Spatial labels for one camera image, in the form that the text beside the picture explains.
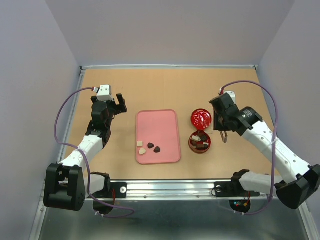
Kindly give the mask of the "metal tongs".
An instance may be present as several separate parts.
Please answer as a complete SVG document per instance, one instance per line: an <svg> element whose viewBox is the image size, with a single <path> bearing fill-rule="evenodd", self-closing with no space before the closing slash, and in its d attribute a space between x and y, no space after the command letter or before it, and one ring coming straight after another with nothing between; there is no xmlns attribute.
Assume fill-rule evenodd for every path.
<svg viewBox="0 0 320 240"><path fill-rule="evenodd" d="M228 133L227 131L220 131L221 140L223 143L227 143L228 141Z"/></svg>

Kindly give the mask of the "red round tin lid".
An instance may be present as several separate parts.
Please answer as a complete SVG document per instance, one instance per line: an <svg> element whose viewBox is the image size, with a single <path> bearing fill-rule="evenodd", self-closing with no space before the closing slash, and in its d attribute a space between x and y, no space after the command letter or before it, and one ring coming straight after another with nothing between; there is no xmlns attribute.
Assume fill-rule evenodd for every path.
<svg viewBox="0 0 320 240"><path fill-rule="evenodd" d="M206 109L199 108L192 112L191 123L197 130L206 130L212 123L212 115Z"/></svg>

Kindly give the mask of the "white heart chocolate top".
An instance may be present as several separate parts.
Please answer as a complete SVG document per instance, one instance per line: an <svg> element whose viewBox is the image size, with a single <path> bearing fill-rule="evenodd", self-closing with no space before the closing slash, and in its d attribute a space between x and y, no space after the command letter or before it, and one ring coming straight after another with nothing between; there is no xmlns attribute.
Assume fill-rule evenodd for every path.
<svg viewBox="0 0 320 240"><path fill-rule="evenodd" d="M194 141L196 141L196 142L199 142L199 141L201 140L200 137L197 136L197 135L193 135L193 136L192 136L192 139L193 139Z"/></svg>

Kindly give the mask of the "red round tin box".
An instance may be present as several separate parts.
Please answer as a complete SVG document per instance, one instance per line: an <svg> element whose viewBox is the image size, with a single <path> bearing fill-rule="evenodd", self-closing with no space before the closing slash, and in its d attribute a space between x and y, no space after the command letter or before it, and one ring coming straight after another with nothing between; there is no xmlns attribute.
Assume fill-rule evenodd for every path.
<svg viewBox="0 0 320 240"><path fill-rule="evenodd" d="M206 140L206 141L202 141L202 139L201 139L202 136L199 136L201 140L200 140L200 141L195 141L195 142L198 142L198 144L203 144L203 145L204 145L204 143L209 143L209 145L204 145L203 148L197 148L197 145L196 145L196 146L192 145L192 141L194 141L194 140L192 139L192 136L198 136L199 133L203 133L203 136L207 136L207 140ZM212 141L211 141L210 136L209 136L207 133L205 133L203 130L198 130L198 131L194 132L194 133L189 137L189 140L188 140L189 148L190 148L194 153L197 153L197 154L204 154L204 153L206 153L206 152L210 149L211 144L212 144Z"/></svg>

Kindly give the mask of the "pink plastic tray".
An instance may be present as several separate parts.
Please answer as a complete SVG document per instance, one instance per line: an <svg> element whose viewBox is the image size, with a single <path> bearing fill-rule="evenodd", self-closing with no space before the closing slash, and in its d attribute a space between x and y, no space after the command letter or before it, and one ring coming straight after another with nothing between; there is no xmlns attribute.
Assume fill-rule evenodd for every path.
<svg viewBox="0 0 320 240"><path fill-rule="evenodd" d="M180 135L177 114L172 109L142 110L136 115L136 141L143 141L137 146L136 161L141 165L170 164L181 159ZM140 148L146 153L139 154Z"/></svg>

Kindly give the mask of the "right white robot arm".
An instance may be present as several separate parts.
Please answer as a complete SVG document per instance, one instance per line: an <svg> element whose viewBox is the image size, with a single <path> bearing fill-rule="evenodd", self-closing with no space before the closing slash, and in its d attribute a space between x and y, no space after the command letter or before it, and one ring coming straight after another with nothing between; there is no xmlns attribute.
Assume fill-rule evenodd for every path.
<svg viewBox="0 0 320 240"><path fill-rule="evenodd" d="M265 193L296 210L320 187L320 166L298 157L270 130L263 118L251 107L239 109L235 98L223 93L212 100L214 130L227 142L227 132L237 133L251 143L270 162L274 174L257 174L248 169L235 172L226 190L234 195L244 192Z"/></svg>

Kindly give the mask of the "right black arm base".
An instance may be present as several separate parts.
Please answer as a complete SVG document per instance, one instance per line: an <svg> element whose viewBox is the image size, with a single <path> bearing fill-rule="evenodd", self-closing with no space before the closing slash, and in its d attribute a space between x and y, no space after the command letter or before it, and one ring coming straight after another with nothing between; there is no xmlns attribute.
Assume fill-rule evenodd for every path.
<svg viewBox="0 0 320 240"><path fill-rule="evenodd" d="M251 209L251 197L259 197L256 191L246 191L238 183L230 181L216 181L211 195L217 198L231 198L229 205L236 213L247 214Z"/></svg>

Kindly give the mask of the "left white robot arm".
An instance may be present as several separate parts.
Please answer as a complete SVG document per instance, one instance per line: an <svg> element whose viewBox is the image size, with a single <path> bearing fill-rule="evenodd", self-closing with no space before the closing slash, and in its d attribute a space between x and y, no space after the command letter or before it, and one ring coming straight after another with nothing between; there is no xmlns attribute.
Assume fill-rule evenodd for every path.
<svg viewBox="0 0 320 240"><path fill-rule="evenodd" d="M112 96L91 97L91 121L81 143L64 160L47 167L43 197L46 207L79 211L91 194L115 195L109 174L90 171L89 162L109 142L115 116L127 112L122 94L118 93L116 100Z"/></svg>

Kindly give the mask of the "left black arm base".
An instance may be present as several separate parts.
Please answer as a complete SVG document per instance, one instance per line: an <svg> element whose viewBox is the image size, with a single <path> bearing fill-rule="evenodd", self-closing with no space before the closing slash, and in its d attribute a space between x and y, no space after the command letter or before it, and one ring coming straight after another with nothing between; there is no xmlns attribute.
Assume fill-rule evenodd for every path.
<svg viewBox="0 0 320 240"><path fill-rule="evenodd" d="M115 205L116 199L127 197L128 184L124 181L111 182L108 173L90 173L90 193L97 199L112 199L105 201L109 205Z"/></svg>

